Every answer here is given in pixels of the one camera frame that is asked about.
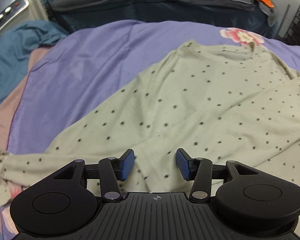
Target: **button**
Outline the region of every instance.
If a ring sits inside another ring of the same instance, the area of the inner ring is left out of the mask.
[[[7,8],[4,10],[4,12],[5,12],[6,14],[11,13],[11,6],[7,7]]]
[[[0,21],[2,20],[2,18],[3,18],[3,14],[0,14]]]

